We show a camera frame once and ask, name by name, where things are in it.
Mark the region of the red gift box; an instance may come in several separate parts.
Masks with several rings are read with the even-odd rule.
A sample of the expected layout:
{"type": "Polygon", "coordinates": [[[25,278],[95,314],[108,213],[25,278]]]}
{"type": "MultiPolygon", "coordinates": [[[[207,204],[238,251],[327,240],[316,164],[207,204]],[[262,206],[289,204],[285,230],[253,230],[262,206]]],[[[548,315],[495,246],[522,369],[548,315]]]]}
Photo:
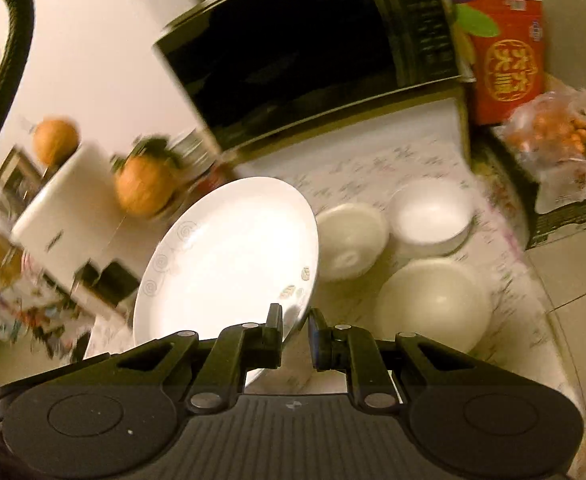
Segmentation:
{"type": "Polygon", "coordinates": [[[541,0],[450,0],[453,40],[471,70],[474,124],[497,125],[543,92],[541,0]]]}

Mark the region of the large pomelo with leaves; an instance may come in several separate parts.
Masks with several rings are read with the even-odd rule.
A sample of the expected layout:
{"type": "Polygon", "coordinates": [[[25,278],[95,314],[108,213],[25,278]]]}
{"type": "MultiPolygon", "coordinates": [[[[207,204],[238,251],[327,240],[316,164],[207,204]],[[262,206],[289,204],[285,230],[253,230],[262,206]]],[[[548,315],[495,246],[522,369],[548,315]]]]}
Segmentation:
{"type": "Polygon", "coordinates": [[[122,210],[139,218],[159,214],[174,198],[182,162],[168,136],[139,136],[128,155],[110,158],[115,192],[122,210]]]}

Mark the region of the white plate with swirls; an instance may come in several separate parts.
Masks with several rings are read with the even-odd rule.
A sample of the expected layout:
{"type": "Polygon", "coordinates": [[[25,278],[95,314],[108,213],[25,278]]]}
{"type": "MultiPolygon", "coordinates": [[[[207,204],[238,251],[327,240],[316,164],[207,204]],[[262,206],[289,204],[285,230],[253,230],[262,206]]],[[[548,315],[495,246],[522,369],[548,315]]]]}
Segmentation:
{"type": "Polygon", "coordinates": [[[294,186],[250,177],[210,192],[157,245],[136,294],[136,344],[193,330],[265,322],[282,308],[282,340],[304,325],[318,274],[316,218],[294,186]]]}

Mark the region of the cream bowl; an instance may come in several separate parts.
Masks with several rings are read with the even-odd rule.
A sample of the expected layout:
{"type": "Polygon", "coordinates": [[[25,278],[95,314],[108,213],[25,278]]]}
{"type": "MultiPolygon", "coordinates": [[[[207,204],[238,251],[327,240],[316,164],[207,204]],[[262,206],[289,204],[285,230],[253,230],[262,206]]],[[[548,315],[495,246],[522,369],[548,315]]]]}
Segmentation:
{"type": "Polygon", "coordinates": [[[368,204],[341,204],[316,215],[318,272],[322,281],[360,278],[372,269],[389,240],[388,222],[368,204]]]}
{"type": "Polygon", "coordinates": [[[415,333],[461,352],[488,330],[492,303],[486,280],[451,259],[407,263],[382,286],[372,311],[372,333],[392,340],[415,333]]]}

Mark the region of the white bowl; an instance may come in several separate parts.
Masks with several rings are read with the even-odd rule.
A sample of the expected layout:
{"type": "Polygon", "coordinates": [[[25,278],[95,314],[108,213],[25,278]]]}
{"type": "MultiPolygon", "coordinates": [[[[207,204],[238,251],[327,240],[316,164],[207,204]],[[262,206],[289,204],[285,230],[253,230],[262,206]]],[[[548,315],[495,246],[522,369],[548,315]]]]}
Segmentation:
{"type": "Polygon", "coordinates": [[[417,178],[403,185],[387,207],[390,230],[409,258],[453,254],[471,234],[471,193],[448,178],[417,178]]]}

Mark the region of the glass jar of oranges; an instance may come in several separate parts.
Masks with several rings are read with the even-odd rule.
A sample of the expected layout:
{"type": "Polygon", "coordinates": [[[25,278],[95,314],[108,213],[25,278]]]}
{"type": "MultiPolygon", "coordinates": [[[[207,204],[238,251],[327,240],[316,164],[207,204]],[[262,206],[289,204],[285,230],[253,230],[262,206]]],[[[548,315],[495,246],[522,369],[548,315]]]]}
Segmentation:
{"type": "Polygon", "coordinates": [[[219,168],[212,167],[195,180],[178,187],[167,206],[155,217],[155,220],[174,223],[187,209],[217,188],[227,184],[227,175],[219,168]]]}

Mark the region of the dark cardboard box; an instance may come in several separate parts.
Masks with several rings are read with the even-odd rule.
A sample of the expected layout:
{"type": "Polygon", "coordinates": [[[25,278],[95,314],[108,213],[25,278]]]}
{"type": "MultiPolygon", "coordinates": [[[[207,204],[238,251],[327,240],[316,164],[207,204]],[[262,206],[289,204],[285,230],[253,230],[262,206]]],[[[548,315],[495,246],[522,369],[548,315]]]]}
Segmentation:
{"type": "Polygon", "coordinates": [[[499,139],[498,126],[475,131],[474,171],[521,248],[562,240],[586,229],[586,165],[570,162],[534,179],[499,139]]]}

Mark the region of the plastic bag of kumquats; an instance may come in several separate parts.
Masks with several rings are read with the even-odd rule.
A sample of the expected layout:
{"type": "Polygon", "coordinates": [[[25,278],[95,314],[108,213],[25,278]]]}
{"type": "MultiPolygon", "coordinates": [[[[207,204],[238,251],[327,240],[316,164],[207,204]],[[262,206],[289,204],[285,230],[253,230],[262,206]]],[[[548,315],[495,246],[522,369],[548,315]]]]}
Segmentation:
{"type": "Polygon", "coordinates": [[[494,135],[538,185],[538,214],[586,200],[586,90],[543,93],[517,107],[494,135]]]}

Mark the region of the white air fryer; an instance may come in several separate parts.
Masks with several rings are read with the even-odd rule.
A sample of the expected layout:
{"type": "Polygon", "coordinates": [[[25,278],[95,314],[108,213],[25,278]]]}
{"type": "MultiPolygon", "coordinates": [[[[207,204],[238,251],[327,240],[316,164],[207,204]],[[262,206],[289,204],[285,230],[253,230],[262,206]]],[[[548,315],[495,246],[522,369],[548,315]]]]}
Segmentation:
{"type": "Polygon", "coordinates": [[[62,289],[72,289],[86,263],[97,269],[119,261],[135,278],[144,270],[134,225],[119,208],[110,159],[84,142],[46,182],[20,218],[12,235],[44,273],[62,289]]]}

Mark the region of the black microwave oven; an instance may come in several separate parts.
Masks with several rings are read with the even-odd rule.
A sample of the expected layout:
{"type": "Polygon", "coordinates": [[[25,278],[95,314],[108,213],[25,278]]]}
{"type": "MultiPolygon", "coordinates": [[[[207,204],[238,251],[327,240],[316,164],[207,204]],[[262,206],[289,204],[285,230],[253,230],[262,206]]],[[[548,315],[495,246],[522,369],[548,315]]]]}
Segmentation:
{"type": "Polygon", "coordinates": [[[225,151],[459,76],[445,0],[204,0],[156,47],[225,151]]]}

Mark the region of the orange on air fryer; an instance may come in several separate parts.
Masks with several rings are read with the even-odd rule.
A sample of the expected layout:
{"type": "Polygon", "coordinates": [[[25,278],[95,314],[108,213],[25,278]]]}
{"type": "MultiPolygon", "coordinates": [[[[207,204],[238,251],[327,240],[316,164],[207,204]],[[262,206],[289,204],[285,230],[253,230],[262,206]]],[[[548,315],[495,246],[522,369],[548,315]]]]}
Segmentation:
{"type": "Polygon", "coordinates": [[[45,167],[61,166],[79,146],[77,125],[66,118],[46,118],[36,125],[32,144],[38,161],[45,167]]]}

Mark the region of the stacked white cups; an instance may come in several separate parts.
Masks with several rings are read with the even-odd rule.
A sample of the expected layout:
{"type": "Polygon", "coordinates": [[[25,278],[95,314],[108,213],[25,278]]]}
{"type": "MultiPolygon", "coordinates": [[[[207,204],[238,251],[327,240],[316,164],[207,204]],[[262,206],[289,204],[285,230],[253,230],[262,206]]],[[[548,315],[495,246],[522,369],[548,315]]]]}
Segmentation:
{"type": "Polygon", "coordinates": [[[216,155],[208,148],[204,136],[196,130],[173,140],[169,149],[177,156],[184,176],[190,180],[204,174],[216,161],[216,155]]]}

